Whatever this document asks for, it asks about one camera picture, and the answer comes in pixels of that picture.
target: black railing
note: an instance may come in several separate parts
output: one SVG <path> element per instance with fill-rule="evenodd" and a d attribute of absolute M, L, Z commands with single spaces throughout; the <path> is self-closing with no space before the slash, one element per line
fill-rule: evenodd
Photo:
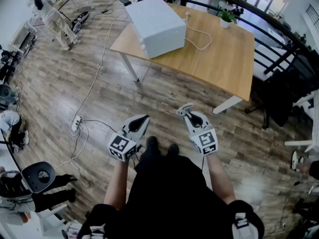
<path fill-rule="evenodd" d="M 271 62 L 271 65 L 267 66 L 265 63 L 259 61 L 258 59 L 255 58 L 255 62 L 262 65 L 263 67 L 265 67 L 265 71 L 264 74 L 268 74 L 270 72 L 273 72 L 273 70 L 275 68 L 280 68 L 281 70 L 284 70 L 284 68 L 280 65 L 282 62 L 286 62 L 288 63 L 289 66 L 296 68 L 290 61 L 288 61 L 288 57 L 290 55 L 293 55 L 297 60 L 299 60 L 303 66 L 305 66 L 308 71 L 310 71 L 311 73 L 313 73 L 313 70 L 306 65 L 297 55 L 296 53 L 302 53 L 302 54 L 307 54 L 309 53 L 309 49 L 300 41 L 300 39 L 294 35 L 288 28 L 286 28 L 285 26 L 283 26 L 278 20 L 274 19 L 273 17 L 269 16 L 268 14 L 266 14 L 265 12 L 263 12 L 262 10 L 256 8 L 255 6 L 243 1 L 243 0 L 224 0 L 229 2 L 230 4 L 235 4 L 238 5 L 239 7 L 246 9 L 248 11 L 250 11 L 251 13 L 257 15 L 258 17 L 260 17 L 261 19 L 265 20 L 267 23 L 269 23 L 273 28 L 279 30 L 283 35 L 285 35 L 287 37 L 287 39 L 289 39 L 289 43 L 283 44 L 281 41 L 279 41 L 278 39 L 276 39 L 274 36 L 272 36 L 271 34 L 269 34 L 267 31 L 263 30 L 262 28 L 260 28 L 259 26 L 256 26 L 255 24 L 241 18 L 238 16 L 235 16 L 238 20 L 252 26 L 253 28 L 255 28 L 256 30 L 258 30 L 259 32 L 263 33 L 264 35 L 266 35 L 268 38 L 272 39 L 273 41 L 275 41 L 276 43 L 278 43 L 282 49 L 284 49 L 284 53 L 280 54 L 279 52 L 277 52 L 275 49 L 273 49 L 272 47 L 270 47 L 269 45 L 267 45 L 265 42 L 259 40 L 258 38 L 255 38 L 255 41 L 263 46 L 265 46 L 267 49 L 269 49 L 271 52 L 273 52 L 275 55 L 277 55 L 279 58 L 274 61 L 273 59 L 269 58 L 267 55 L 265 55 L 264 53 L 258 51 L 257 49 L 255 49 L 255 52 L 259 55 L 261 55 L 262 57 L 266 58 L 268 61 Z M 206 7 L 208 9 L 213 9 L 216 11 L 222 11 L 222 9 L 214 7 L 210 4 L 205 4 L 205 3 L 201 3 L 198 1 L 194 1 L 194 0 L 180 0 L 180 4 L 182 6 L 186 6 L 187 3 L 193 3 L 193 4 L 197 4 L 203 7 Z"/>
<path fill-rule="evenodd" d="M 311 4 L 309 5 L 308 9 L 306 10 L 306 13 L 309 15 L 315 28 L 319 32 L 319 15 Z"/>

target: white cable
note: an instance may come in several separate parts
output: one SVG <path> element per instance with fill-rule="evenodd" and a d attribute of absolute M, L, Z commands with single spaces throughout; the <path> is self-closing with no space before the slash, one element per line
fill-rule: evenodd
<path fill-rule="evenodd" d="M 98 73 L 99 73 L 99 71 L 100 71 L 100 69 L 101 69 L 101 67 L 102 67 L 102 64 L 103 64 L 103 57 L 104 57 L 104 54 L 105 54 L 106 43 L 107 43 L 107 41 L 108 41 L 109 38 L 110 38 L 110 33 L 111 33 L 111 29 L 112 29 L 114 20 L 115 20 L 117 17 L 119 17 L 119 16 L 121 16 L 121 15 L 123 15 L 123 14 L 124 14 L 124 13 L 121 13 L 121 14 L 117 15 L 117 16 L 112 20 L 111 27 L 110 27 L 110 31 L 109 31 L 109 34 L 108 34 L 108 38 L 106 39 L 106 41 L 105 41 L 105 43 L 104 43 L 104 50 L 103 50 L 103 54 L 102 54 L 102 57 L 101 57 L 100 67 L 99 67 L 99 69 L 96 71 L 96 75 L 95 75 L 94 81 L 93 81 L 93 83 L 92 83 L 92 85 L 91 85 L 91 87 L 90 87 L 90 89 L 89 89 L 89 91 L 88 91 L 88 94 L 87 94 L 87 95 L 85 96 L 85 98 L 83 99 L 81 105 L 79 106 L 78 110 L 77 110 L 76 113 L 74 114 L 73 119 L 72 119 L 72 121 L 71 121 L 71 123 L 70 123 L 69 129 L 70 129 L 70 133 L 71 133 L 72 136 L 76 136 L 76 135 L 78 134 L 78 129 L 76 129 L 76 133 L 75 133 L 75 134 L 72 133 L 72 130 L 71 130 L 72 122 L 73 122 L 75 116 L 77 115 L 77 113 L 79 112 L 79 110 L 81 109 L 81 107 L 82 107 L 84 101 L 85 101 L 85 100 L 87 99 L 87 97 L 89 96 L 89 94 L 90 94 L 90 92 L 91 92 L 91 90 L 92 90 L 92 88 L 93 88 L 93 85 L 94 85 L 96 79 L 98 78 Z M 66 162 L 64 162 L 64 163 L 62 163 L 62 164 L 60 164 L 60 165 L 58 165 L 55 169 L 57 169 L 58 167 L 60 167 L 60 166 L 62 166 L 62 165 L 64 165 L 64 164 L 66 164 L 66 163 L 71 162 L 73 159 L 76 159 L 76 158 L 80 155 L 80 153 L 85 149 L 86 142 L 87 142 L 87 140 L 88 140 L 88 138 L 89 138 L 89 130 L 88 130 L 88 128 L 87 128 L 86 125 L 85 125 L 83 116 L 80 116 L 80 117 L 82 118 L 83 124 L 84 124 L 84 126 L 85 126 L 85 128 L 86 128 L 86 130 L 87 130 L 87 132 L 88 132 L 88 134 L 87 134 L 87 136 L 86 136 L 86 139 L 85 139 L 85 142 L 84 142 L 84 146 L 83 146 L 83 148 L 80 150 L 79 154 L 77 154 L 77 156 L 75 156 L 74 158 L 71 158 L 69 161 L 66 161 Z"/>
<path fill-rule="evenodd" d="M 62 166 L 62 165 L 64 165 L 64 164 L 66 164 L 66 163 L 71 162 L 73 159 L 76 159 L 76 158 L 80 155 L 80 153 L 85 149 L 86 142 L 87 142 L 87 140 L 88 140 L 88 138 L 89 138 L 89 130 L 88 130 L 87 126 L 85 125 L 85 121 L 84 121 L 83 116 L 80 116 L 80 117 L 82 117 L 83 124 L 84 124 L 84 126 L 85 126 L 85 128 L 86 128 L 86 131 L 88 132 L 87 135 L 86 135 L 86 139 L 85 139 L 85 142 L 84 142 L 84 146 L 83 146 L 83 148 L 80 150 L 79 154 L 77 154 L 77 156 L 71 158 L 69 161 L 66 161 L 66 162 L 64 162 L 64 163 L 62 163 L 62 164 L 60 164 L 60 165 L 58 165 L 55 169 L 57 169 L 58 167 L 60 167 L 60 166 Z"/>
<path fill-rule="evenodd" d="M 204 50 L 204 49 L 206 49 L 206 48 L 211 44 L 211 36 L 210 36 L 208 33 L 205 33 L 205 32 L 196 30 L 196 29 L 194 29 L 194 28 L 191 28 L 191 27 L 188 25 L 188 15 L 189 15 L 189 12 L 187 11 L 187 12 L 186 12 L 186 25 L 187 25 L 191 30 L 193 30 L 193 31 L 195 31 L 195 32 L 199 32 L 199 33 L 208 35 L 210 41 L 209 41 L 209 43 L 207 43 L 203 48 L 198 48 L 198 47 L 196 46 L 196 44 L 193 43 L 191 40 L 189 40 L 189 39 L 186 38 L 186 37 L 185 37 L 185 39 L 186 39 L 187 41 L 189 41 L 191 44 L 193 44 L 198 50 Z"/>

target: wooden floor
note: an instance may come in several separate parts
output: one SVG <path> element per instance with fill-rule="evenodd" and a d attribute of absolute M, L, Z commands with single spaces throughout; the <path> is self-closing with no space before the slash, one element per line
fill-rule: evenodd
<path fill-rule="evenodd" d="M 85 0 L 74 1 L 79 7 L 87 6 Z M 113 1 L 93 0 L 96 8 L 90 10 L 86 24 Z M 246 103 L 214 115 L 214 107 L 230 97 L 227 93 L 169 69 L 131 58 L 140 78 L 140 83 L 135 83 L 118 55 L 109 50 L 129 19 L 118 0 L 108 9 L 114 11 L 110 11 L 110 15 L 96 15 L 92 24 L 78 34 L 82 43 L 70 51 L 64 51 L 57 41 L 50 42 L 40 34 L 34 49 L 19 64 L 11 85 L 19 86 L 21 101 L 18 111 L 30 132 L 30 144 L 23 152 L 15 154 L 20 167 L 43 160 L 56 167 L 69 160 L 76 140 L 70 135 L 69 124 L 94 80 L 111 22 L 123 13 L 114 21 L 103 67 L 78 114 L 86 120 L 103 121 L 116 130 L 128 117 L 148 114 L 151 123 L 143 139 L 144 145 L 148 136 L 155 135 L 165 153 L 175 142 L 182 155 L 201 166 L 201 155 L 192 149 L 185 123 L 175 115 L 178 107 L 194 103 L 195 110 L 207 115 L 216 129 L 218 155 L 233 182 L 236 197 L 251 204 L 261 217 L 266 229 L 265 238 L 285 238 L 300 220 L 299 215 L 292 215 L 294 204 L 299 197 L 307 199 L 311 187 L 310 183 L 293 188 L 292 185 L 300 180 L 315 180 L 290 169 L 294 149 L 285 147 L 283 142 L 310 139 L 312 124 L 298 124 L 291 118 L 283 128 L 271 121 L 271 127 L 262 131 L 262 113 L 246 115 Z M 67 4 L 62 11 L 74 18 L 84 9 L 76 12 L 71 4 Z M 79 182 L 69 184 L 68 188 L 77 190 L 77 201 L 61 213 L 66 220 L 80 222 L 85 220 L 87 211 L 103 201 L 115 163 L 107 153 L 110 129 L 99 122 L 87 122 L 86 125 L 89 138 L 85 150 L 74 162 L 91 186 L 85 188 Z M 82 126 L 76 153 L 83 147 L 86 135 Z M 128 193 L 136 174 L 133 168 L 130 161 Z M 56 172 L 75 174 L 80 178 L 79 171 L 71 163 L 59 167 Z M 206 163 L 203 173 L 209 185 Z M 283 218 L 286 229 L 283 230 L 280 219 L 286 199 Z"/>

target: power strip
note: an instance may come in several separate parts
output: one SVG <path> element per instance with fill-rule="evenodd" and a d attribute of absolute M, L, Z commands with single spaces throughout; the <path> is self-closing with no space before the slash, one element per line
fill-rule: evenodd
<path fill-rule="evenodd" d="M 78 127 L 81 123 L 82 119 L 80 116 L 75 117 L 73 124 L 71 126 L 72 131 L 76 132 L 78 130 Z"/>

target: potted plant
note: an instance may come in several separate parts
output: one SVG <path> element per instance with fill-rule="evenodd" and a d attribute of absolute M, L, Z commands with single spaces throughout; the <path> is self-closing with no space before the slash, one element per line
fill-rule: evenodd
<path fill-rule="evenodd" d="M 222 28 L 228 28 L 231 22 L 236 22 L 235 16 L 231 15 L 229 12 L 222 11 L 220 15 L 220 26 Z"/>

